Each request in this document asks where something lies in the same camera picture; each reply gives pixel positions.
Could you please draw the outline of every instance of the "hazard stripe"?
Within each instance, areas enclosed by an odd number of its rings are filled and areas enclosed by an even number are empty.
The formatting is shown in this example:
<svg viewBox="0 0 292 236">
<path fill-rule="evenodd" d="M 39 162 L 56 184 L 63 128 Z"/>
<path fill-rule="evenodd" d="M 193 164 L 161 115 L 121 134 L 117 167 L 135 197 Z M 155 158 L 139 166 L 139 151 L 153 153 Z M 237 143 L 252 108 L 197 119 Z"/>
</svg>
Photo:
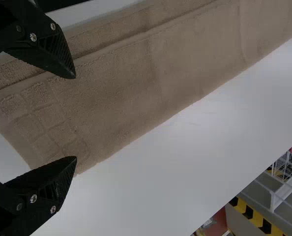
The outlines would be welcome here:
<svg viewBox="0 0 292 236">
<path fill-rule="evenodd" d="M 245 218 L 247 218 L 253 225 L 259 228 L 264 234 L 268 236 L 286 236 L 279 228 L 271 224 L 268 220 L 250 205 L 247 205 L 241 198 L 234 197 L 230 202 L 238 212 L 240 212 Z"/>
</svg>

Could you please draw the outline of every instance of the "metal screw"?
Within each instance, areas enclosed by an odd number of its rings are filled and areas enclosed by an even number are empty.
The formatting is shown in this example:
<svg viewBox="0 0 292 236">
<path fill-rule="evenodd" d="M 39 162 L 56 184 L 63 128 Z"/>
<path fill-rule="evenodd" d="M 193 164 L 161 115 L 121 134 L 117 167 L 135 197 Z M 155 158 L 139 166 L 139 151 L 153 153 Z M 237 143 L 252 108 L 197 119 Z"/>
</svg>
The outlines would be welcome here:
<svg viewBox="0 0 292 236">
<path fill-rule="evenodd" d="M 30 39 L 32 40 L 32 42 L 37 41 L 37 35 L 35 35 L 35 33 L 30 33 Z"/>
<path fill-rule="evenodd" d="M 56 24 L 51 23 L 51 24 L 50 24 L 50 27 L 51 27 L 52 30 L 56 30 Z"/>
<path fill-rule="evenodd" d="M 37 195 L 33 194 L 32 197 L 30 198 L 30 203 L 35 203 L 37 201 Z"/>
<path fill-rule="evenodd" d="M 16 26 L 16 30 L 20 33 L 22 31 L 22 27 L 21 26 Z"/>
<path fill-rule="evenodd" d="M 52 206 L 50 209 L 50 213 L 53 214 L 54 212 L 56 212 L 57 207 L 56 206 Z"/>
<path fill-rule="evenodd" d="M 23 208 L 23 204 L 22 203 L 19 203 L 16 207 L 16 210 L 21 210 Z"/>
</svg>

